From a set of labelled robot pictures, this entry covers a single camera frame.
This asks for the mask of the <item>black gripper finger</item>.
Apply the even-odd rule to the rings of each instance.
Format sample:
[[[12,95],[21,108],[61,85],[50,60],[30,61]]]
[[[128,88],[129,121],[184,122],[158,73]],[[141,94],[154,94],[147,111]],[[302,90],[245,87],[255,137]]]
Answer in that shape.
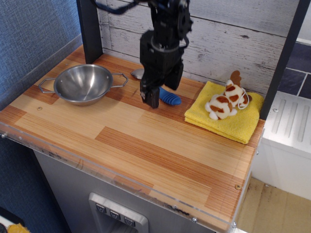
[[[159,88],[152,88],[150,90],[141,90],[140,95],[142,101],[152,108],[159,106]]]
[[[166,76],[164,84],[170,89],[176,90],[180,84],[183,68],[183,63],[175,65],[172,71]]]

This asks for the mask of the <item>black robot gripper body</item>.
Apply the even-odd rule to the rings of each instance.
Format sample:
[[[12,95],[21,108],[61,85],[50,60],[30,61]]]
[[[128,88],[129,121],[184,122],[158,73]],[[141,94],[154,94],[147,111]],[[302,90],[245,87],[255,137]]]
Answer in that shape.
[[[184,49],[179,46],[181,37],[171,31],[147,31],[140,39],[140,62],[144,67],[140,90],[164,85],[166,76],[175,65],[182,63]]]

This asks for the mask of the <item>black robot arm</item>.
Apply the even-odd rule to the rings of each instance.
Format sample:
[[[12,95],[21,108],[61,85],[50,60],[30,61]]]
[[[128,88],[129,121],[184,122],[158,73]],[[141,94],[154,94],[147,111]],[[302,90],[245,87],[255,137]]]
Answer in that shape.
[[[161,86],[172,90],[179,86],[184,69],[182,56],[189,45],[187,33],[193,24],[189,4],[188,0],[149,2],[154,28],[140,39],[140,63],[144,67],[140,95],[152,108],[159,105]]]

